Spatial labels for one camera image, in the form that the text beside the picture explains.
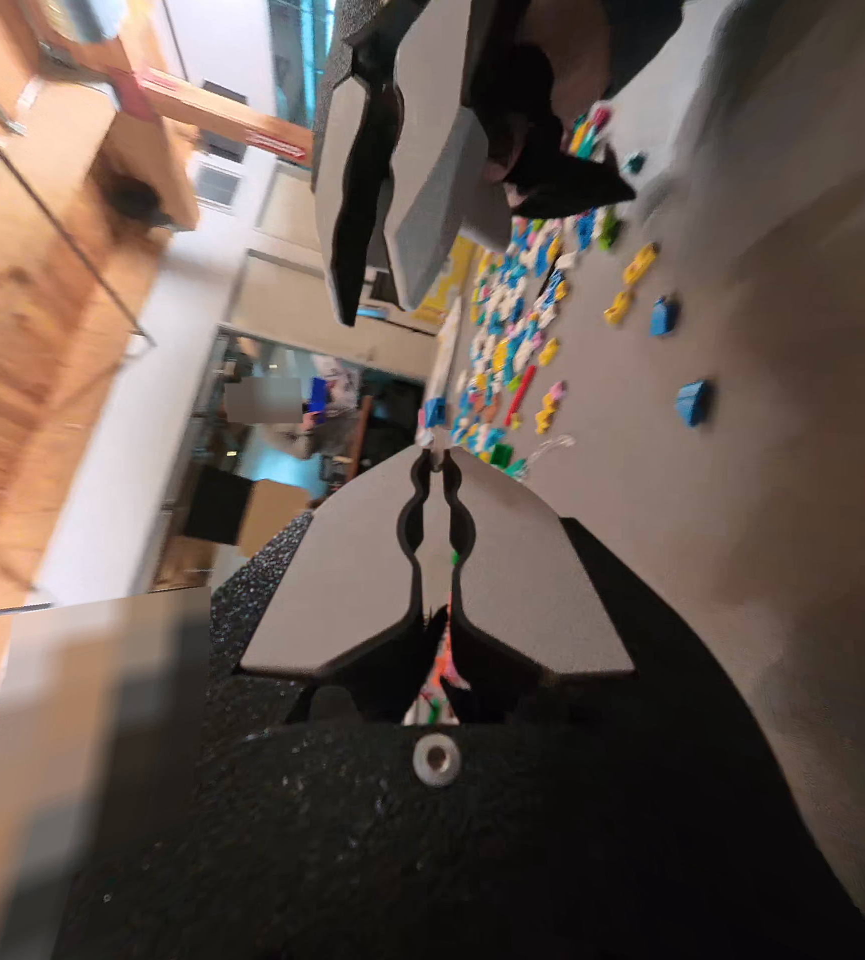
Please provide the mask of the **glass partition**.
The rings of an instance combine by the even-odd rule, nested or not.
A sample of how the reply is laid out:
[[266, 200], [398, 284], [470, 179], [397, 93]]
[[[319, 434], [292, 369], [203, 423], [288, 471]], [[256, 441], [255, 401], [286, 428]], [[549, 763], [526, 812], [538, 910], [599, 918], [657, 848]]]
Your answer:
[[[230, 418], [227, 389], [250, 382], [259, 393], [273, 381], [296, 380], [299, 397], [310, 397], [314, 380], [327, 380], [329, 406], [356, 408], [359, 421], [345, 455], [307, 461], [272, 449], [261, 424]], [[330, 495], [348, 479], [399, 452], [413, 440], [424, 383], [374, 366], [312, 353], [222, 327], [195, 396], [186, 435], [162, 502], [162, 544], [151, 591], [210, 587], [244, 564], [237, 546], [179, 534], [201, 468], [212, 466], [254, 482], [269, 479], [306, 488], [312, 500]]]

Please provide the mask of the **dark ceiling lamp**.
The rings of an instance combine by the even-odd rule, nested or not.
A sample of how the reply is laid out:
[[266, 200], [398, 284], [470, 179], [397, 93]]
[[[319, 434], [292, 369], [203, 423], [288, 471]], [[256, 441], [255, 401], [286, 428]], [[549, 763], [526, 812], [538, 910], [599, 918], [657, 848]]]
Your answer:
[[100, 156], [90, 174], [104, 203], [118, 216], [145, 229], [176, 230], [174, 219], [162, 207], [157, 191], [138, 178], [110, 166]]

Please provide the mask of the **person's right hand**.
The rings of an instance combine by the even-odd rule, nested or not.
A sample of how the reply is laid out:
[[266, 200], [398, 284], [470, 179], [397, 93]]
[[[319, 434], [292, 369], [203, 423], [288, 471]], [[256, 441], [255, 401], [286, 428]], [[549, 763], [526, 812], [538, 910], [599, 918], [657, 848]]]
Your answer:
[[553, 73], [551, 109], [571, 126], [611, 85], [610, 28], [600, 1], [531, 1], [519, 37], [537, 46]]

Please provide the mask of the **clear curved plastic piece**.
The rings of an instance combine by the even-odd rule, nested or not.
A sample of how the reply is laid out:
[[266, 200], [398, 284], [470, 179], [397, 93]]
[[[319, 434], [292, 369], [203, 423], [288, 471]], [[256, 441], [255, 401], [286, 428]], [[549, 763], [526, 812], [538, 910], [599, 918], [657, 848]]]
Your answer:
[[504, 472], [516, 482], [525, 484], [540, 458], [553, 450], [569, 450], [574, 447], [575, 444], [576, 439], [569, 434], [561, 434], [554, 438], [549, 438], [541, 442], [528, 456], [511, 462], [511, 464], [505, 468]]

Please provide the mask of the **yellow flat box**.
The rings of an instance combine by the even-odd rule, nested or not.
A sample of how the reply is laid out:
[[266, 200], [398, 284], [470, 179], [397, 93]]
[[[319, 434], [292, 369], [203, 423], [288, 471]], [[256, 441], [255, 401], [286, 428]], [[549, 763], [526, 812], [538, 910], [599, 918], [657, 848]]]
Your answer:
[[419, 306], [411, 313], [415, 322], [433, 327], [444, 323], [454, 302], [463, 294], [472, 261], [478, 251], [479, 245], [471, 239], [463, 235], [456, 237], [439, 273]]

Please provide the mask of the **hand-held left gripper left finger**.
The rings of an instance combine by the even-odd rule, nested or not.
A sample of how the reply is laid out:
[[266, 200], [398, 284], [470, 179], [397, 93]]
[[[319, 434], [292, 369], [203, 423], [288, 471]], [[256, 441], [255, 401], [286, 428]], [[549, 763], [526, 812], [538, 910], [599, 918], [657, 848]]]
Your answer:
[[402, 722], [415, 702], [439, 644], [416, 557], [431, 476], [431, 452], [408, 448], [315, 511], [239, 661], [246, 674], [302, 684], [291, 722], [327, 688], [367, 722]]

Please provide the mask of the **blue wedge lego brick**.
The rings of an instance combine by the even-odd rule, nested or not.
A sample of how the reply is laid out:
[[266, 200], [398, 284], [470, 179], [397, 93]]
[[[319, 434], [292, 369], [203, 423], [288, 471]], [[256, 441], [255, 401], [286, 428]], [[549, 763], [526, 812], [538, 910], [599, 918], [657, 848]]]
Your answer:
[[674, 409], [685, 426], [697, 428], [705, 422], [714, 387], [712, 381], [703, 378], [692, 381], [679, 389], [675, 397]]

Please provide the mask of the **tan wooden chair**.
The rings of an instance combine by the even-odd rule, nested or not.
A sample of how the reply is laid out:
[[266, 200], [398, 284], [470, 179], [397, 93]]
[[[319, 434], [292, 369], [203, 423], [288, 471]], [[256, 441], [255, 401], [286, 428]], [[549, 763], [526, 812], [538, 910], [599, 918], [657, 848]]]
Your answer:
[[303, 486], [262, 479], [252, 484], [239, 524], [235, 546], [238, 554], [251, 558], [298, 516], [313, 500]]

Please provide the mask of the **pile of lego bricks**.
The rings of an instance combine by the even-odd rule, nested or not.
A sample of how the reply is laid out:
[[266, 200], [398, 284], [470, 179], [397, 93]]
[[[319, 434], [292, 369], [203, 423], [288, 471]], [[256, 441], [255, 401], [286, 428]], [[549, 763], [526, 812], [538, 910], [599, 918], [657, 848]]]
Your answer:
[[[622, 174], [615, 151], [604, 137], [612, 116], [612, 108], [605, 103], [581, 115], [569, 133], [567, 154], [583, 162], [616, 167], [615, 172]], [[561, 342], [550, 335], [549, 327], [569, 295], [568, 272], [583, 253], [597, 244], [597, 211], [609, 207], [616, 210], [616, 203], [594, 204], [561, 219], [513, 218], [512, 237], [505, 251], [484, 252], [479, 260], [470, 300], [473, 330], [468, 344], [468, 368], [460, 366], [455, 378], [453, 402], [457, 412], [447, 414], [445, 426], [448, 439], [454, 444], [453, 452], [470, 453], [475, 462], [511, 482], [519, 483], [505, 473], [506, 468], [525, 457], [517, 457], [515, 437], [510, 435], [522, 428], [524, 400], [529, 391], [512, 425], [505, 428], [503, 421], [515, 391], [514, 378], [531, 364], [536, 365], [537, 372], [561, 350]], [[532, 276], [541, 283], [531, 300], [528, 293]], [[455, 666], [451, 635], [453, 574], [459, 559], [459, 549], [450, 548], [443, 630], [433, 666], [403, 720], [406, 725], [460, 723], [446, 691], [446, 687], [452, 687], [453, 693], [465, 694], [470, 689]]]

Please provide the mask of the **wooden ceiling beam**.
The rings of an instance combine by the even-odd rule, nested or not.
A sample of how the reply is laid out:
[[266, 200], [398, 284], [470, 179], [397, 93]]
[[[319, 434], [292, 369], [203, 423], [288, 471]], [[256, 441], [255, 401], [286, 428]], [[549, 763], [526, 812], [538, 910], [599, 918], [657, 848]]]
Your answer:
[[312, 168], [313, 138], [304, 126], [153, 68], [138, 73], [113, 69], [110, 79], [121, 108], [138, 119], [170, 119], [258, 148], [300, 168]]

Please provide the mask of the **red lego bar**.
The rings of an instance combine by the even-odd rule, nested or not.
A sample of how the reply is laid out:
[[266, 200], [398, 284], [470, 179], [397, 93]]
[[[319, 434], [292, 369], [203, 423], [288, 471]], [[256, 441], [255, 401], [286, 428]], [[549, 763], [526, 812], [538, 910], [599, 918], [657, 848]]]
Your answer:
[[537, 366], [535, 364], [530, 364], [514, 378], [515, 390], [513, 391], [511, 400], [506, 408], [506, 413], [502, 422], [504, 428], [510, 428], [512, 426], [512, 422], [519, 412], [524, 396], [535, 378], [536, 370]]

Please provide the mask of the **white instruction booklet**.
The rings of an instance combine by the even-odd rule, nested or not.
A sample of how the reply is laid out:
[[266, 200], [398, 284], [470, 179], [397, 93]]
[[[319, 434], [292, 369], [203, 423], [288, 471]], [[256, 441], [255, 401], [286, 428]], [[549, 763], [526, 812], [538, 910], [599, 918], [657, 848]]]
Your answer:
[[445, 422], [445, 405], [450, 370], [453, 364], [463, 317], [463, 298], [453, 300], [436, 334], [436, 351], [431, 372], [426, 378], [422, 407], [423, 429], [432, 431]]

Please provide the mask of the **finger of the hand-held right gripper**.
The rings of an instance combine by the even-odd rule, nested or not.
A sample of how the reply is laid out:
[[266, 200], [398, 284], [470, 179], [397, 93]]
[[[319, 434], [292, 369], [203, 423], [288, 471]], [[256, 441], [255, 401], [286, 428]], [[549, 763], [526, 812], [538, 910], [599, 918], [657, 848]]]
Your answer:
[[368, 270], [391, 274], [384, 234], [400, 100], [390, 78], [350, 75], [330, 98], [314, 188], [324, 277], [336, 320], [353, 328]]
[[405, 310], [421, 305], [439, 275], [487, 158], [470, 90], [495, 13], [492, 1], [428, 2], [394, 59], [400, 131], [383, 240]]

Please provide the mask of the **white air vent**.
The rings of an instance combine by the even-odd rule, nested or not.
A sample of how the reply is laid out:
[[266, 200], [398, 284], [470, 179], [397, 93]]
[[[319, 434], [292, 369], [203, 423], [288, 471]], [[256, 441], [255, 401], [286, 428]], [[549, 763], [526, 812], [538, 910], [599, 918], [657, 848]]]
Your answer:
[[204, 160], [197, 163], [192, 177], [194, 196], [200, 206], [229, 213], [236, 207], [243, 182], [242, 173]]

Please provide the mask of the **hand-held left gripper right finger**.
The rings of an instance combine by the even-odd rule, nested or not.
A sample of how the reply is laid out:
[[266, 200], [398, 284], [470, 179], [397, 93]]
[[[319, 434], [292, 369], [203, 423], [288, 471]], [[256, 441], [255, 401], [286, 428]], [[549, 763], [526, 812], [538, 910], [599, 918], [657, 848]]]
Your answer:
[[504, 722], [546, 691], [632, 677], [630, 652], [559, 514], [463, 449], [442, 460], [457, 555], [451, 659], [462, 722]]

